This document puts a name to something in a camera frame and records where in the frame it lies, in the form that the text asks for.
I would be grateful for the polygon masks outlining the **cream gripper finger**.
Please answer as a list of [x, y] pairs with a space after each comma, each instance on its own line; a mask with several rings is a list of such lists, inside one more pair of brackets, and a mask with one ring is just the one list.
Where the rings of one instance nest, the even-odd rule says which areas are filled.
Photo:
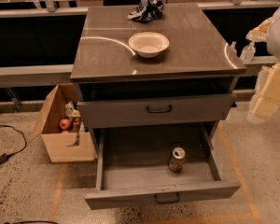
[[271, 25], [272, 17], [263, 21], [259, 26], [250, 30], [247, 35], [246, 39], [253, 42], [267, 42], [269, 39], [269, 28]]
[[280, 62], [272, 67], [262, 66], [252, 96], [247, 120], [262, 123], [280, 108]]

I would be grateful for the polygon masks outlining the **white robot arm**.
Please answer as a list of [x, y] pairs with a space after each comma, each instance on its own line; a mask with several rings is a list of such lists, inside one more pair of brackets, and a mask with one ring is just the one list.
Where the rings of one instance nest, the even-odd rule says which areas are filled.
[[246, 39], [265, 42], [267, 51], [277, 59], [271, 68], [263, 66], [260, 69], [255, 94], [249, 104], [247, 119], [253, 123], [262, 123], [280, 108], [280, 7], [269, 19], [250, 30]]

